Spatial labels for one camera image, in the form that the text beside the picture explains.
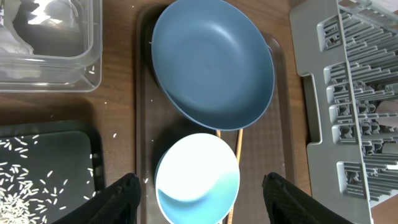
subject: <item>white and blue bowl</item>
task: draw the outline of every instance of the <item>white and blue bowl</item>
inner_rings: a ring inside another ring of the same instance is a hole
[[[156,198],[170,223],[214,224],[233,206],[239,181],[239,165],[231,148],[214,135],[192,134],[160,159]]]

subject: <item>countertop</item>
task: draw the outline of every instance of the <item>countertop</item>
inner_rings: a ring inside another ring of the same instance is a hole
[[[291,5],[297,1],[299,0],[228,0],[242,10],[260,31],[273,35],[284,50],[296,184],[304,192],[311,194],[306,153],[309,136],[305,102],[301,78],[295,69],[289,22]],[[136,19],[142,8],[155,2],[172,1],[103,0],[103,80],[99,88],[91,93],[0,94],[0,124],[64,119],[89,121],[103,138],[107,185],[128,172],[134,172]]]

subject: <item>gray dish rack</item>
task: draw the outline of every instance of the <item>gray dish rack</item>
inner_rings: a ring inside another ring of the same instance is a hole
[[[398,194],[398,154],[385,149],[398,130],[377,122],[398,113],[376,112],[398,99],[398,15],[369,0],[307,0],[290,23],[312,196],[353,223],[373,223],[371,207]]]

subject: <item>clear plastic container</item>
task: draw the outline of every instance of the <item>clear plastic container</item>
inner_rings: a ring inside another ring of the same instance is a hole
[[[5,26],[30,49],[0,45],[0,91],[92,91],[100,84],[102,0],[0,1]]]

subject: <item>tray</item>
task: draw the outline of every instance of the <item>tray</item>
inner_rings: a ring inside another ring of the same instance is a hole
[[[9,146],[0,145],[0,163],[8,162],[0,166],[3,168],[0,173],[7,172],[14,175],[11,194],[20,192],[18,181],[33,181],[31,189],[39,189],[39,191],[25,200],[36,198],[44,201],[30,202],[31,206],[29,206],[30,213],[36,213],[35,217],[40,217],[40,222],[46,215],[47,223],[53,223],[87,202],[84,196],[92,198],[93,192],[98,193],[105,189],[101,136],[87,123],[54,121],[0,126],[0,140],[0,144],[6,142],[12,146],[9,150]],[[22,150],[16,151],[19,147],[26,148],[28,151],[20,153]],[[9,170],[12,164],[21,165],[18,174],[13,174]],[[23,180],[16,180],[16,177],[25,173],[22,170],[23,167],[29,171],[29,174],[25,175]],[[93,169],[93,176],[88,168]],[[0,175],[1,179],[4,181],[0,187],[6,189],[11,185],[10,179],[4,174]],[[57,188],[56,197],[51,196],[55,191],[54,187]],[[48,210],[39,213],[35,210],[37,204],[46,205]]]
[[[150,41],[155,23],[166,7],[165,4],[146,7],[137,21],[136,172],[142,183],[142,200],[137,211],[139,224],[168,223],[159,209],[154,189],[154,172],[163,153],[189,134],[215,133],[180,114],[157,85]],[[284,57],[275,39],[267,34],[263,36],[272,51],[277,84],[265,115],[244,130],[234,223],[269,223],[262,197],[264,174],[277,172],[295,184]],[[233,150],[237,136],[237,131],[221,133],[221,138]]]

